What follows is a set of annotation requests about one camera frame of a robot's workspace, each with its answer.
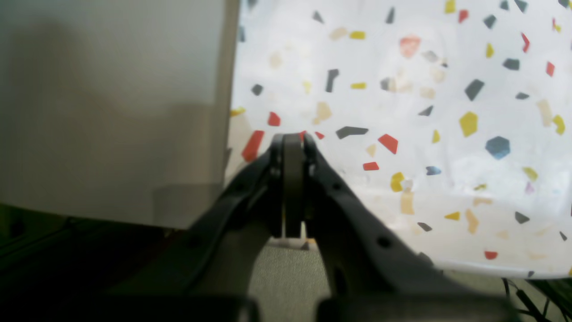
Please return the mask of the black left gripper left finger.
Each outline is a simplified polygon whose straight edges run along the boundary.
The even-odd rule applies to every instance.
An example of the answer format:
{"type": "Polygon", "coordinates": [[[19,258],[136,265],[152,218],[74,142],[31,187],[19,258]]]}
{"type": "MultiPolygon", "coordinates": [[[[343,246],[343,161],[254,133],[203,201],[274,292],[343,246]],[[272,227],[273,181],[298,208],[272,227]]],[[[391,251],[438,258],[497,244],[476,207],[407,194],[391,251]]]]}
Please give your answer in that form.
{"type": "Polygon", "coordinates": [[[74,300],[55,322],[257,322],[246,293],[261,249],[286,232],[285,153],[286,135],[275,135],[151,263],[110,291],[74,300]]]}

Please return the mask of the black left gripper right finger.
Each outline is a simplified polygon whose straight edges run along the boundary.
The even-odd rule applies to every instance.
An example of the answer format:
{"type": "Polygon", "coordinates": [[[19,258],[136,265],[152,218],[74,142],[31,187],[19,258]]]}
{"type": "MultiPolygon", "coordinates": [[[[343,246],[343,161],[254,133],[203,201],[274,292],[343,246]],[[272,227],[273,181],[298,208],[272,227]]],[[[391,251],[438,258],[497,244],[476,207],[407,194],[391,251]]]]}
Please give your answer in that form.
{"type": "Polygon", "coordinates": [[[331,297],[317,322],[518,322],[502,296],[452,281],[384,226],[308,135],[284,136],[284,236],[315,239],[331,297]]]}

